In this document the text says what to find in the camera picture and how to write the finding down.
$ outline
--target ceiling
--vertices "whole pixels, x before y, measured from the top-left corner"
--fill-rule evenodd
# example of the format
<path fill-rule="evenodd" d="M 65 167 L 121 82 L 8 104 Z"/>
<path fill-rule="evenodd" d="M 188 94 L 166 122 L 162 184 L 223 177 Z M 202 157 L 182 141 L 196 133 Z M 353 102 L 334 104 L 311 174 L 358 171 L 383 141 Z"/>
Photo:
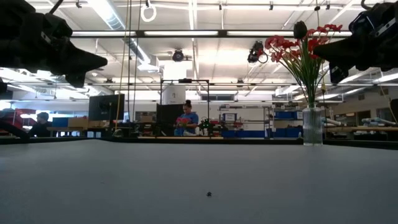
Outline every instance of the ceiling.
<path fill-rule="evenodd" d="M 132 7 L 130 20 L 126 20 L 127 1 L 109 1 L 125 24 L 129 24 L 131 20 L 131 30 L 292 30 L 297 21 L 304 21 L 308 28 L 316 28 L 318 23 L 315 11 L 301 10 L 301 7 L 315 7 L 316 0 L 275 0 L 272 11 L 268 10 L 269 2 L 260 0 L 196 0 L 193 1 L 193 5 L 197 6 L 196 10 L 193 10 L 191 21 L 189 10 L 187 10 L 188 0 L 151 1 L 150 3 L 157 9 L 157 15 L 151 22 L 144 22 L 140 17 L 139 5 L 144 6 L 145 1 L 132 2 L 135 6 Z M 46 13 L 57 1 L 27 0 L 27 2 L 36 7 L 38 12 Z M 319 11 L 320 25 L 342 24 L 343 30 L 347 30 L 348 24 L 361 12 L 358 10 L 360 2 L 360 0 L 331 0 L 331 9 L 325 10 L 326 1 L 319 0 L 318 3 L 323 7 Z M 378 1 L 366 1 L 368 5 L 376 2 Z M 82 5 L 80 9 L 75 6 L 75 3 L 75 0 L 65 0 L 55 15 L 64 18 L 73 30 L 109 30 L 104 20 L 86 1 L 80 1 Z M 222 11 L 218 9 L 219 3 L 222 3 L 224 7 Z M 151 10 L 145 10 L 145 15 L 150 17 Z M 139 39 L 138 44 L 147 55 L 157 56 L 160 64 L 169 63 L 175 49 L 182 49 L 183 53 L 188 55 L 191 60 L 193 46 L 195 46 L 195 58 L 198 62 L 197 79 L 209 79 L 215 83 L 236 82 L 237 79 L 256 83 L 294 82 L 285 68 L 278 67 L 271 60 L 256 67 L 248 65 L 249 49 L 256 40 L 264 41 L 261 38 L 198 38 L 194 42 L 191 38 L 145 38 Z M 86 74 L 87 82 L 103 83 L 107 78 L 112 78 L 112 81 L 119 83 L 122 77 L 122 82 L 127 83 L 129 74 L 130 82 L 134 82 L 136 58 L 133 56 L 132 60 L 128 60 L 128 51 L 124 49 L 126 44 L 121 39 L 98 39 L 98 42 L 96 39 L 72 39 L 72 42 L 78 48 L 108 59 L 108 65 L 103 67 L 103 71 L 92 71 Z M 349 72 L 352 75 L 358 73 L 355 69 Z M 137 82 L 158 82 L 160 76 L 161 72 L 137 70 Z M 194 78 L 192 66 L 188 68 L 187 77 Z M 360 82 L 365 77 L 360 77 L 354 82 Z M 106 86 L 105 88 L 114 91 L 118 90 L 119 86 Z M 218 86 L 214 88 L 230 90 L 236 87 Z M 261 86 L 257 90 L 275 88 L 275 86 Z M 137 86 L 137 89 L 156 90 L 159 88 L 140 85 Z"/>

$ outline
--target ceiling duct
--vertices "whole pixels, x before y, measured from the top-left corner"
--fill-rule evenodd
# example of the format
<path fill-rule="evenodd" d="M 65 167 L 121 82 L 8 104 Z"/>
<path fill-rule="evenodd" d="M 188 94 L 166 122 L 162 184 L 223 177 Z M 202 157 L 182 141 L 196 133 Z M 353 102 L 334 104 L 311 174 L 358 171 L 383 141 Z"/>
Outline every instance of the ceiling duct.
<path fill-rule="evenodd" d="M 104 20 L 106 25 L 112 30 L 124 31 L 126 25 L 120 19 L 120 15 L 115 10 L 115 5 L 109 0 L 87 0 L 88 4 L 95 10 L 95 12 Z M 132 38 L 122 39 L 124 43 L 131 49 L 132 53 L 137 55 L 140 63 L 150 63 L 150 58 L 137 45 L 137 42 Z"/>

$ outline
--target gray table surface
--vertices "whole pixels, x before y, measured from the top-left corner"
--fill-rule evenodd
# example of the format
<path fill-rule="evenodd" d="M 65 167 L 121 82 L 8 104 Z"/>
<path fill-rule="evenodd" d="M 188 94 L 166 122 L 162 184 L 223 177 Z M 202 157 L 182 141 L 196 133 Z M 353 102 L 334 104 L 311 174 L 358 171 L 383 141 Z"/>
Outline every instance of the gray table surface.
<path fill-rule="evenodd" d="M 0 223 L 398 223 L 398 151 L 0 146 Z"/>

